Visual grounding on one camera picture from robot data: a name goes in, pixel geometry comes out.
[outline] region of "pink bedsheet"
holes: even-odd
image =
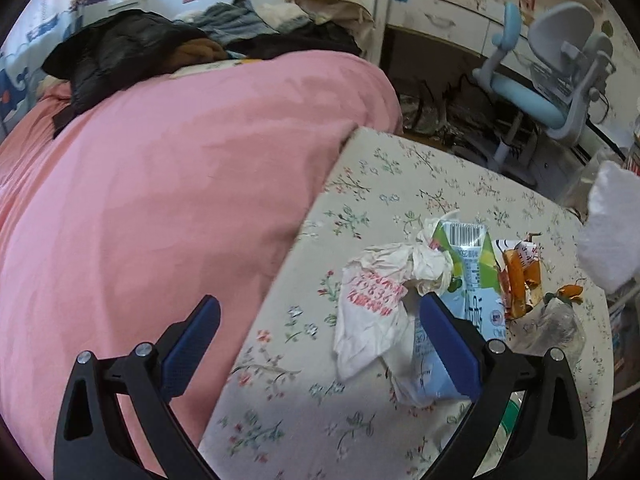
[[[0,413],[45,478],[76,354],[128,353],[213,294],[222,325],[172,402],[199,442],[341,144],[400,121],[383,73],[335,52],[148,80],[51,141],[67,98],[0,146]]]

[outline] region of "barcode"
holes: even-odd
[[[445,222],[442,228],[449,243],[456,247],[480,247],[486,233],[486,228],[479,224]]]

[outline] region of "white cabinet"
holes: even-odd
[[[502,34],[503,32],[502,25],[498,25],[498,23],[491,22],[489,23],[489,29],[486,34],[486,41],[484,42],[484,49],[482,50],[482,55],[489,57],[495,51],[495,46],[492,43],[492,37],[494,34]],[[535,54],[531,51],[529,47],[529,42],[526,38],[522,36],[518,38],[518,43],[516,44],[516,48],[514,48],[507,56],[502,60],[502,64],[511,68],[514,72],[519,73],[520,75],[526,77],[527,79],[531,79],[531,74],[529,67],[532,62],[539,62],[538,58],[536,58]]]
[[[387,23],[481,54],[489,19],[443,0],[391,0]]]

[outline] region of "blue and white curtain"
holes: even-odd
[[[0,48],[0,139],[36,102],[40,66],[55,46],[103,18],[109,0],[31,0]]]

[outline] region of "floral tablecloth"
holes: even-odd
[[[462,221],[486,224],[493,238],[542,232],[545,290],[584,277],[575,259],[580,224],[568,211],[446,153],[357,130],[273,283],[203,436],[200,452],[220,478],[424,474],[440,452],[442,433],[450,434],[468,402],[403,406],[380,360],[349,381],[337,379],[332,345],[340,270],[364,247],[408,239],[423,218],[456,208]],[[609,424],[613,362],[604,294],[587,279],[583,297],[575,309],[587,343],[574,376],[593,475]],[[510,337],[524,323],[512,324]]]

